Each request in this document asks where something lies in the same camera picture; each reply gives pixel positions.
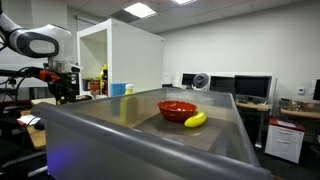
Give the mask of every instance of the desk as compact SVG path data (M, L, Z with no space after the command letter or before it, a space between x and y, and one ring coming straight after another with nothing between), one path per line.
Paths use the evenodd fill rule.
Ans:
M21 116L30 114L30 110L21 111ZM46 132L34 129L34 126L28 126L27 131L35 149L43 149L46 146Z
M53 105L56 105L56 99L55 98L45 98L45 99L34 99L34 100L31 100L31 105L32 106L35 106L41 102L46 102L46 103L49 103L49 104L53 104Z
M255 147L262 148L262 130L263 130L264 114L270 110L270 107L266 104L253 104L252 102L240 103L239 101L236 101L236 105L241 108L255 109L260 111L259 133L258 133L258 139L256 141Z
M31 100L31 104L33 106L46 102L49 104L56 104L56 100L54 98L46 98L46 99L34 99ZM30 114L30 111L22 111L21 116ZM28 126L27 131L29 133L30 139L35 149L43 149L46 147L46 131L45 130L36 130L34 126Z
M290 111L288 109L281 109L281 113L320 120L320 113L318 112L301 112L301 111Z

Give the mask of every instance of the computer monitor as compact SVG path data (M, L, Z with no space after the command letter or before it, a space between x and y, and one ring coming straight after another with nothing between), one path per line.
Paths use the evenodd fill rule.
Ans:
M250 99L267 100L271 86L271 76L235 76L236 95Z
M195 76L196 76L196 74L183 73L182 85L191 86L193 84L193 79L194 79Z
M313 100L320 101L320 80L319 79L317 80L316 88L314 89Z
M234 77L211 76L210 91L234 93Z

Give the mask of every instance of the yellow banana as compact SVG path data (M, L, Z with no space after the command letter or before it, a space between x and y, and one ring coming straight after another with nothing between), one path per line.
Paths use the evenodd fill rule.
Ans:
M196 111L195 115L188 118L184 125L186 127L197 127L203 124L207 120L207 116L204 114L204 112Z

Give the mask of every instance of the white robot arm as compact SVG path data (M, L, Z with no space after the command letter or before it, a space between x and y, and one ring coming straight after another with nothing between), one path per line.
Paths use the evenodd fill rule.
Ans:
M58 73L78 72L72 65L71 33L59 26L25 29L0 10L0 36L13 51L31 57L48 58L49 69Z

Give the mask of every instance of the ceiling light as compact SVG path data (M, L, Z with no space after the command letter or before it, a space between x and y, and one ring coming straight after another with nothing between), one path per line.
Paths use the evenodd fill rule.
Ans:
M145 17L149 17L149 16L153 16L153 15L157 14L155 11L153 11L148 6L146 6L142 3L139 3L139 2L132 5L132 6L125 8L124 10L135 15L135 16L138 16L139 18L145 18Z
M196 0L172 0L173 2L179 4L179 5L185 5L191 2L194 2Z

